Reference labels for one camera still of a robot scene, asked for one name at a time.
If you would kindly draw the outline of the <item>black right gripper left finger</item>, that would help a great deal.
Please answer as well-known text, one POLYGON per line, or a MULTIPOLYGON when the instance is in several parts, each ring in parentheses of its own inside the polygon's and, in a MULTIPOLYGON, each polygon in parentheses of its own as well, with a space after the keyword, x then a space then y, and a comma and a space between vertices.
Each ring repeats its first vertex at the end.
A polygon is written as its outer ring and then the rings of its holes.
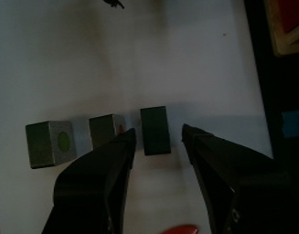
POLYGON ((42 234, 122 234, 135 143, 131 129, 59 174, 42 234))

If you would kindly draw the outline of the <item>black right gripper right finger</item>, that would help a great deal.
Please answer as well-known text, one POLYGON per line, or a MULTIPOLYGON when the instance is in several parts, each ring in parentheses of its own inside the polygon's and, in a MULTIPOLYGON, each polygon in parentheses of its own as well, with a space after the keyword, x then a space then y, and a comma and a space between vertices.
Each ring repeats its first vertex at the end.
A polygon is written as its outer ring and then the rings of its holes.
POLYGON ((289 173, 265 154, 182 126, 211 234, 299 234, 289 173))

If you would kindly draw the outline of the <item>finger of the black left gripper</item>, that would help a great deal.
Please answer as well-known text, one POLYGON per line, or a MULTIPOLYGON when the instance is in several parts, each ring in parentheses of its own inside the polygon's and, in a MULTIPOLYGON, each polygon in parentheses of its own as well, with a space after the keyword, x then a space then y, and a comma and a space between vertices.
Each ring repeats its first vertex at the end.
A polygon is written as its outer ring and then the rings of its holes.
POLYGON ((111 7, 120 7, 122 9, 124 9, 124 6, 120 2, 120 0, 103 0, 107 4, 110 4, 111 7))

